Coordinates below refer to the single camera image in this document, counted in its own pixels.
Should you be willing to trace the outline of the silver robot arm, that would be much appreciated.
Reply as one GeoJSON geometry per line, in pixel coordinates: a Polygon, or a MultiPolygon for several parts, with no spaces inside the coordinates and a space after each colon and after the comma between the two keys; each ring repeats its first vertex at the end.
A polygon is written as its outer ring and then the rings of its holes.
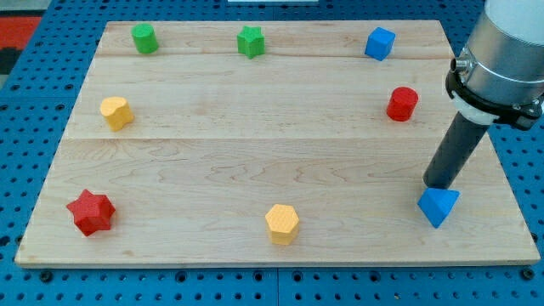
{"type": "Polygon", "coordinates": [[[469,122],[531,129],[543,113],[543,0],[487,0],[445,86],[469,122]]]}

